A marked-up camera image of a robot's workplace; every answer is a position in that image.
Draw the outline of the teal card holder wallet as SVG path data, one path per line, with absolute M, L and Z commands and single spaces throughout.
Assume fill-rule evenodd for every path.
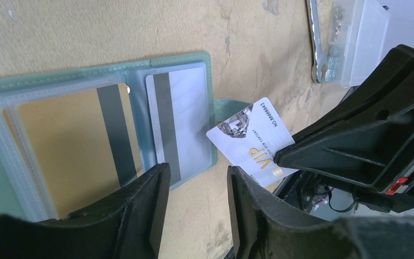
M 245 107 L 214 99 L 207 52 L 0 78 L 0 213 L 62 219 L 162 162 L 174 189 L 217 163 L 206 133 Z

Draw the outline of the white VIP credit card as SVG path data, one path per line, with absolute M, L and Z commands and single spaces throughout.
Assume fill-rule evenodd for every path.
M 262 187 L 297 171 L 274 162 L 277 151 L 295 141 L 266 97 L 225 119 L 206 136 L 232 165 Z

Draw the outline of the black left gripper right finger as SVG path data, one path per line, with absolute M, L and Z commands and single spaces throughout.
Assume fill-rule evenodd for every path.
M 414 258 L 414 216 L 342 217 L 303 212 L 227 170 L 235 258 Z

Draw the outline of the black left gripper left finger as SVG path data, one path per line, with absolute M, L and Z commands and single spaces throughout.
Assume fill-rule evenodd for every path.
M 0 214 L 0 258 L 158 258 L 170 174 L 157 164 L 61 220 Z

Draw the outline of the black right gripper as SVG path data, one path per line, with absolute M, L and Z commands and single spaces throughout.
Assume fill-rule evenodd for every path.
M 275 161 L 301 171 L 274 193 L 294 207 L 310 212 L 341 190 L 353 203 L 338 212 L 414 209 L 414 48 L 392 48 L 351 95 L 293 138 Z

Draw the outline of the white striped credit card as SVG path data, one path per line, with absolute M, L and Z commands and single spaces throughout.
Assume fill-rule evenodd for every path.
M 176 188 L 212 163 L 210 99 L 203 63 L 152 69 L 145 77 L 156 160 Z

